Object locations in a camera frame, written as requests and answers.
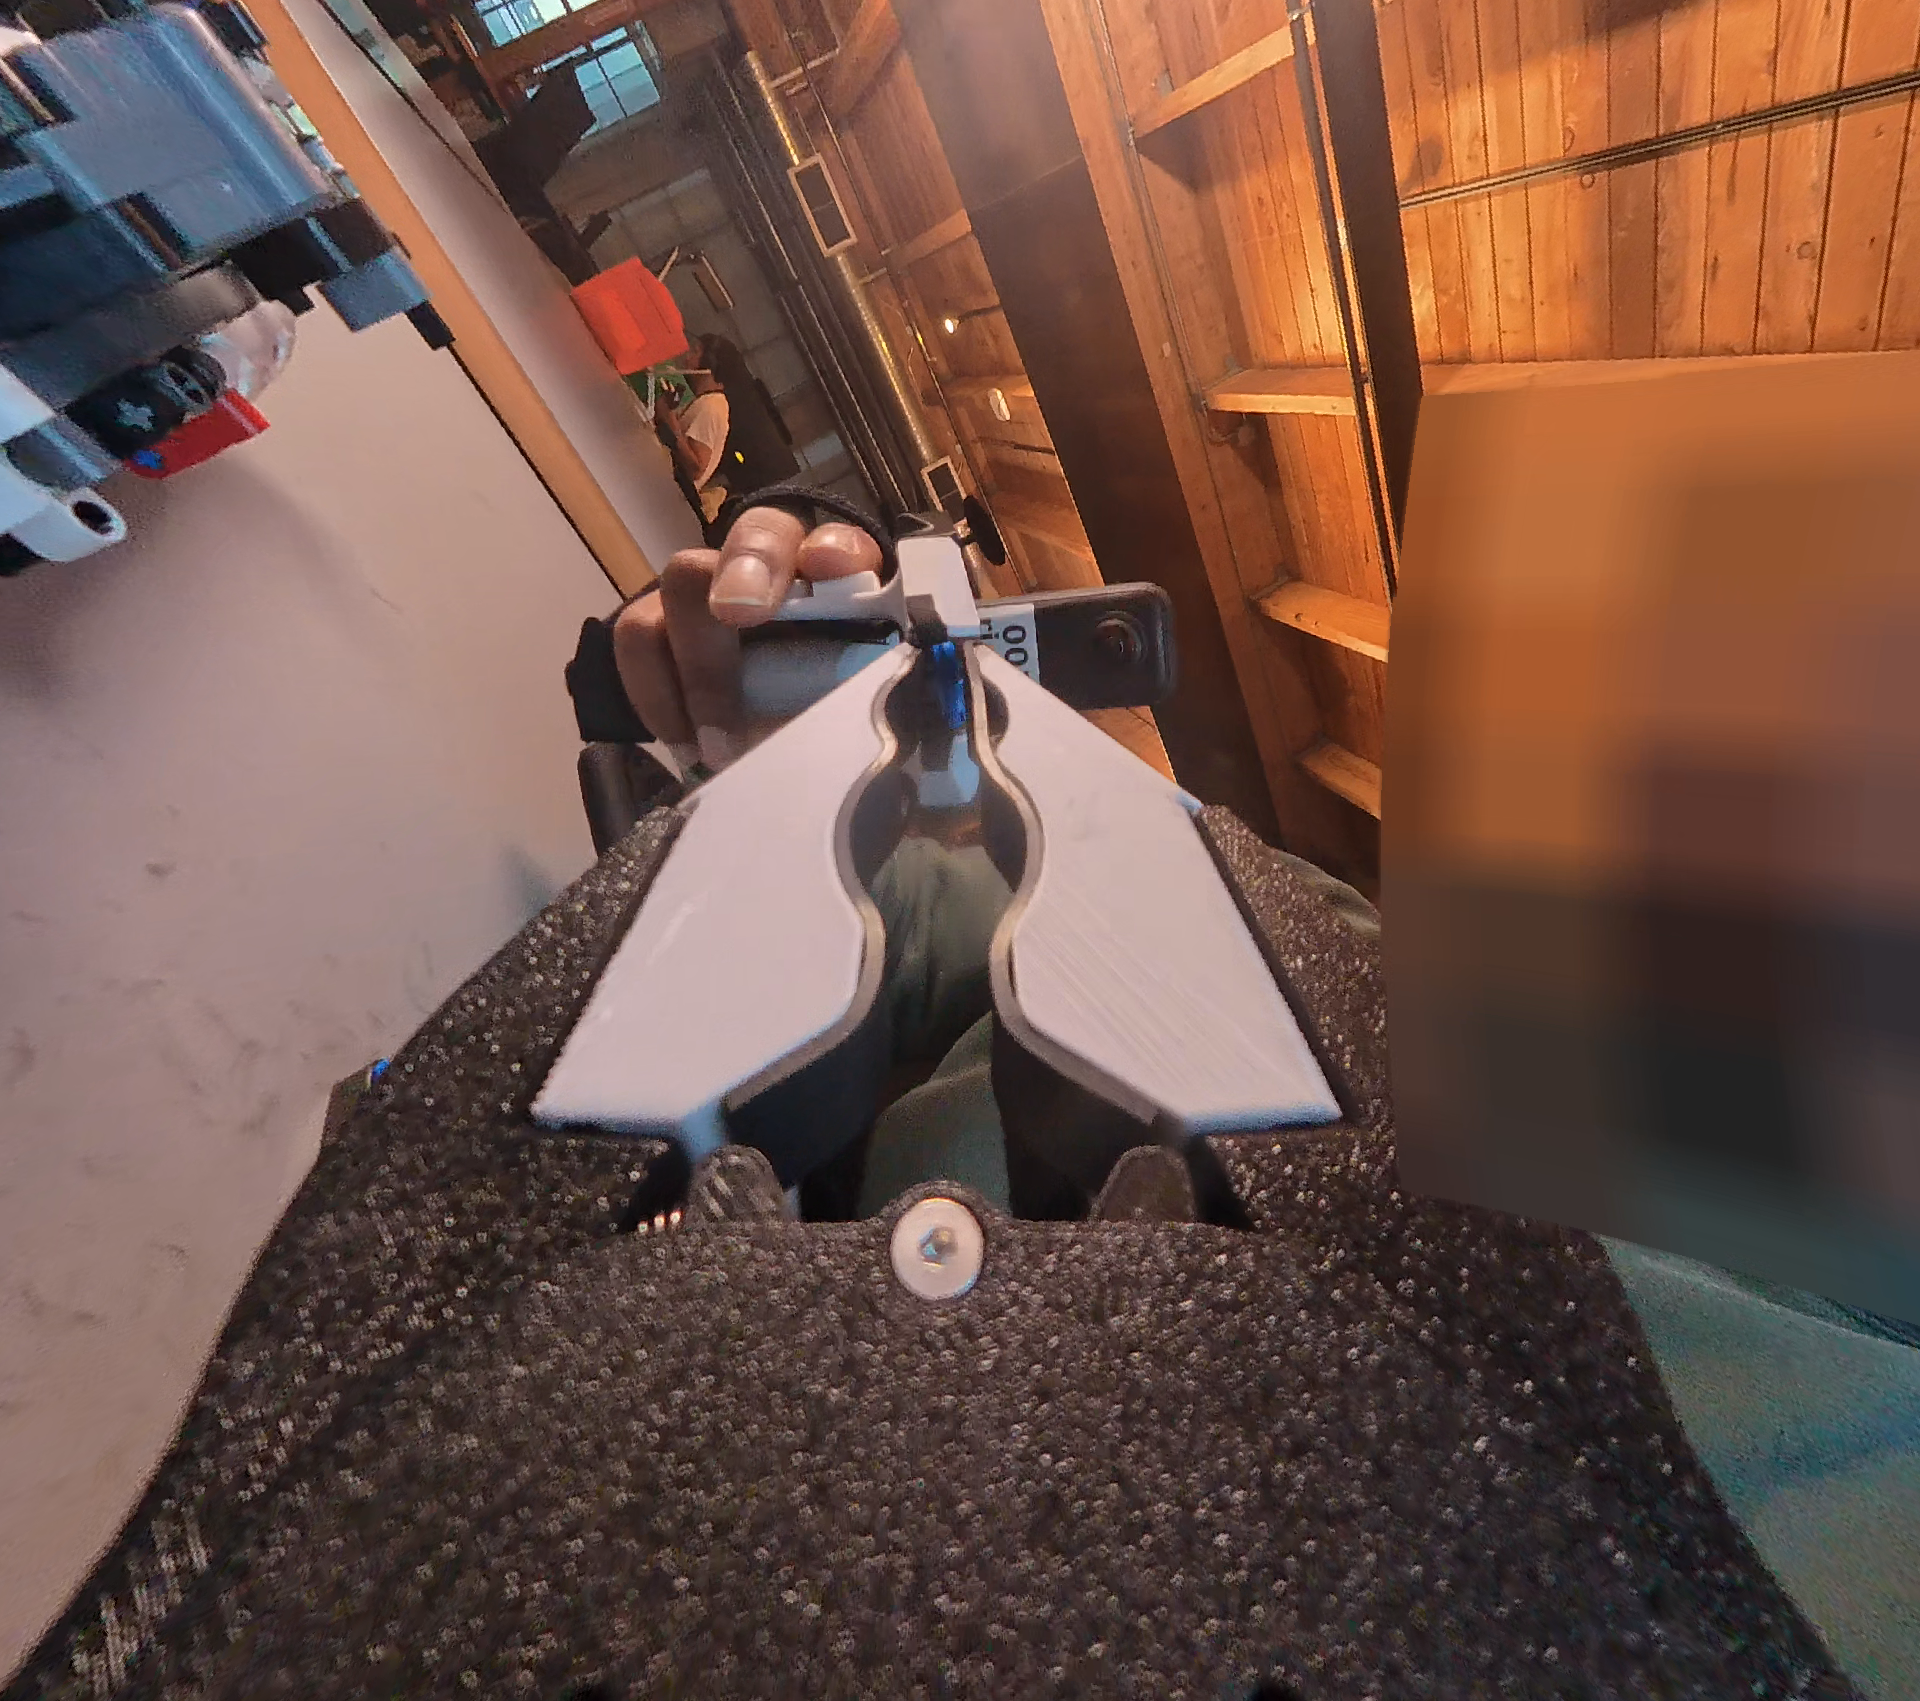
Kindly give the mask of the toy vehicle chassis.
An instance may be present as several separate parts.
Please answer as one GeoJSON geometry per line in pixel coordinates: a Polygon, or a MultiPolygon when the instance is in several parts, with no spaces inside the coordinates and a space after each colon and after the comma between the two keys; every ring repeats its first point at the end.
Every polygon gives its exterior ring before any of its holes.
{"type": "Polygon", "coordinates": [[[453,338],[231,0],[3,0],[2,573],[266,427],[296,319],[453,338]]]}

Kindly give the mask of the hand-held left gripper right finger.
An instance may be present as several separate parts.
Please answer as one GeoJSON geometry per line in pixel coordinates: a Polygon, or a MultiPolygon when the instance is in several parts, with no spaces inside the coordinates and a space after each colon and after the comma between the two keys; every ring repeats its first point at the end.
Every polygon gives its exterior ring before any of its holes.
{"type": "Polygon", "coordinates": [[[1010,889],[987,955],[1007,1132],[1337,1122],[1198,803],[992,646],[970,650],[970,705],[981,845],[1010,889]]]}

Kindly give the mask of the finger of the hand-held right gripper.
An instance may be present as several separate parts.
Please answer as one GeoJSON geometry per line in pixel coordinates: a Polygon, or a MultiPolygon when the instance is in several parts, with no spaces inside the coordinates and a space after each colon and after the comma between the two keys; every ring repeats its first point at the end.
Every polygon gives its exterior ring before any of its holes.
{"type": "Polygon", "coordinates": [[[893,555],[895,618],[907,644],[928,650],[984,636],[984,615],[965,548],[955,536],[949,532],[899,536],[893,555]]]}

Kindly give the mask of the orange chair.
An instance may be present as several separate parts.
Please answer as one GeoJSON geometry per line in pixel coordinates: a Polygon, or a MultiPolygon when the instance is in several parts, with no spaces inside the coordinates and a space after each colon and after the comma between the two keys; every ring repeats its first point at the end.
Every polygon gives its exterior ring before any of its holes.
{"type": "Polygon", "coordinates": [[[665,282],[640,259],[621,259],[570,289],[592,341],[619,379],[684,370],[693,341],[665,282]]]}

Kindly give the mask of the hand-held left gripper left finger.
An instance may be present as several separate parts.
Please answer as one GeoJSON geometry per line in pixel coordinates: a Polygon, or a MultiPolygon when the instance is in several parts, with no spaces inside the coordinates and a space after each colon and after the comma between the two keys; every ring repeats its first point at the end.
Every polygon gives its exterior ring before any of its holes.
{"type": "Polygon", "coordinates": [[[535,1123],[640,1137],[859,1127],[847,1064],[883,978],[874,879],[907,782],[887,646],[684,804],[684,821],[535,1096],[535,1123]]]}

